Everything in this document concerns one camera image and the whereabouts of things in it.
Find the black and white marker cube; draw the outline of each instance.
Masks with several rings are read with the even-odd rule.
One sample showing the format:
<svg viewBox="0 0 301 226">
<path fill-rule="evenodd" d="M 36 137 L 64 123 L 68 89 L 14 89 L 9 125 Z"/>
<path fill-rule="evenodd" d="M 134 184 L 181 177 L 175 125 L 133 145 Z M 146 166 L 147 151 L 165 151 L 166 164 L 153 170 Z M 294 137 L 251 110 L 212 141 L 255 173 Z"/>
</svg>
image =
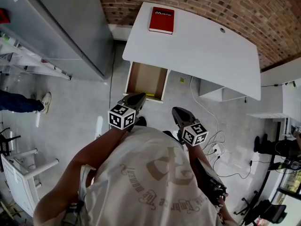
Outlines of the black and white marker cube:
<svg viewBox="0 0 301 226">
<path fill-rule="evenodd" d="M 117 104 L 108 111 L 108 116 L 110 126 L 123 130 L 135 123 L 136 110 Z"/>
<path fill-rule="evenodd" d="M 207 135 L 208 131 L 202 126 L 201 123 L 197 123 L 184 127 L 182 139 L 188 142 L 190 145 L 195 146 L 206 141 Z"/>
</svg>

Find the stainless steel appliance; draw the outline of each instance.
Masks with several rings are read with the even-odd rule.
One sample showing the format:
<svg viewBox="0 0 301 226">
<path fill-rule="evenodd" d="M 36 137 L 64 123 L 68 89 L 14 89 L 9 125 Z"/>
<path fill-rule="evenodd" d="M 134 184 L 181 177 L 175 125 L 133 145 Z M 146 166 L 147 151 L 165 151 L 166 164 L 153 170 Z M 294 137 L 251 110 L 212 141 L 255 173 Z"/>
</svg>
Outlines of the stainless steel appliance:
<svg viewBox="0 0 301 226">
<path fill-rule="evenodd" d="M 101 80 L 113 38 L 99 0 L 0 0 L 0 30 L 74 78 Z"/>
</svg>

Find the black chair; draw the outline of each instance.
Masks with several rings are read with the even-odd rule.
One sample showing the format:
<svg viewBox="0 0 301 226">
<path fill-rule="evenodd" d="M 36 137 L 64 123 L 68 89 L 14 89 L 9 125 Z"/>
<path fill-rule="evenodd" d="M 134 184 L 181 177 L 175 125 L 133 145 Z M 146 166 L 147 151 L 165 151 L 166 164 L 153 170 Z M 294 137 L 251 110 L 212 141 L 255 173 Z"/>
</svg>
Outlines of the black chair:
<svg viewBox="0 0 301 226">
<path fill-rule="evenodd" d="M 273 205 L 269 200 L 263 200 L 255 208 L 253 208 L 244 219 L 245 225 L 253 223 L 255 226 L 255 220 L 258 217 L 273 224 L 280 224 L 287 215 L 287 213 L 284 212 L 285 209 L 286 205 Z"/>
<path fill-rule="evenodd" d="M 16 138 L 19 138 L 21 136 L 17 136 L 17 137 L 12 137 L 9 139 L 6 139 L 2 133 L 6 130 L 10 129 L 10 127 L 4 129 L 2 132 L 0 132 L 0 154 L 4 154 L 4 156 L 9 156 L 10 154 L 10 150 L 9 150 L 9 145 L 8 143 L 12 140 L 15 140 Z M 3 165 L 2 165 L 2 160 L 0 159 L 0 171 L 3 172 Z"/>
</svg>

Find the brick wall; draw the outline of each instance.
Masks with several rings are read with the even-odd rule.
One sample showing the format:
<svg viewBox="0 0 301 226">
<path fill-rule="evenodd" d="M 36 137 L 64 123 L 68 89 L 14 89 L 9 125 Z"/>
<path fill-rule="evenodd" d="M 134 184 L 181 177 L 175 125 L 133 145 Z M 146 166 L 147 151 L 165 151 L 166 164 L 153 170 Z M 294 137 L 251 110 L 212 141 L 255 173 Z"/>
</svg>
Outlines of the brick wall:
<svg viewBox="0 0 301 226">
<path fill-rule="evenodd" d="M 101 0 L 110 24 L 133 25 L 144 1 L 218 22 L 254 43 L 261 69 L 301 54 L 301 0 Z"/>
</svg>

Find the drawer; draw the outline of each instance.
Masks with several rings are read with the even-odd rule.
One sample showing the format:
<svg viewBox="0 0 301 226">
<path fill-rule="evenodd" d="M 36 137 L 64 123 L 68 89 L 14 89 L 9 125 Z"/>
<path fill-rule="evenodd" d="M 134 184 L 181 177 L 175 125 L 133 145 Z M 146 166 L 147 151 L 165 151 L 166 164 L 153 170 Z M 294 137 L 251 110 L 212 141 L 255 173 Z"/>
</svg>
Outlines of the drawer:
<svg viewBox="0 0 301 226">
<path fill-rule="evenodd" d="M 163 103 L 164 91 L 170 70 L 131 62 L 125 94 L 146 93 L 146 100 Z"/>
</svg>

